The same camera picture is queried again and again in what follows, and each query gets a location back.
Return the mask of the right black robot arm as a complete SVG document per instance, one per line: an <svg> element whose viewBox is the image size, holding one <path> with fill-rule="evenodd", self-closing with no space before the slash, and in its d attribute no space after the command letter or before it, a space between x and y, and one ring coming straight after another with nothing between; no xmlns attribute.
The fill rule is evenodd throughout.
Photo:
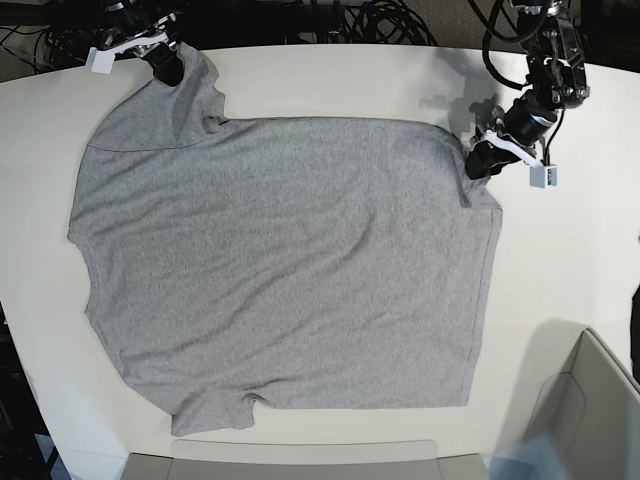
<svg viewBox="0 0 640 480"><path fill-rule="evenodd" d="M156 80L176 87L184 77L176 13L163 13L143 1L104 1L103 6L113 26L101 50L115 56L130 53L150 65Z"/></svg>

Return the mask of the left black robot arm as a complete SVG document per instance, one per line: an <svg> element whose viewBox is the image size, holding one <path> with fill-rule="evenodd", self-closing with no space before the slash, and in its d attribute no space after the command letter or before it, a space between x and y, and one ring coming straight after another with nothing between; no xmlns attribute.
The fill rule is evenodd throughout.
<svg viewBox="0 0 640 480"><path fill-rule="evenodd" d="M504 111L496 107L488 121L476 128L465 172L472 180L499 174L508 165L522 162L530 167L530 182L544 188L557 184L557 166L551 162L551 145L566 112L590 96L585 55L565 1L512 1L517 23L512 36L497 29L504 3L493 3L484 15L469 3L485 27L482 60L491 77L521 96ZM518 44L525 51L528 74L523 83L503 76L490 58L491 41Z"/></svg>

